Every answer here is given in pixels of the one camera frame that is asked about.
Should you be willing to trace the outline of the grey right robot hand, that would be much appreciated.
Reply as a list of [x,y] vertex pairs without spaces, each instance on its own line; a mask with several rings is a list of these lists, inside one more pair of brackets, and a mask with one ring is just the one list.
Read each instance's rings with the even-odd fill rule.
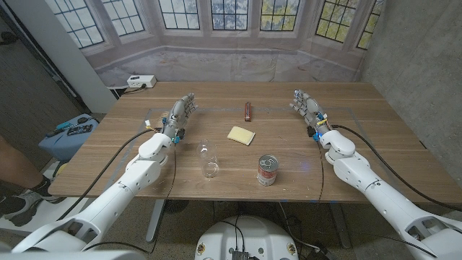
[[294,97],[289,106],[303,117],[309,137],[318,139],[331,130],[327,114],[314,98],[302,90],[295,90]]

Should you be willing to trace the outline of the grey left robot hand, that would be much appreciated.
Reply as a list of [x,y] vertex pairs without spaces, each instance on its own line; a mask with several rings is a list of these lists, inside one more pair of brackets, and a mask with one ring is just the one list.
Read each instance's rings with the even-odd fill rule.
[[194,98],[195,95],[190,92],[175,102],[163,126],[163,134],[172,139],[179,129],[185,128],[188,118],[197,109]]

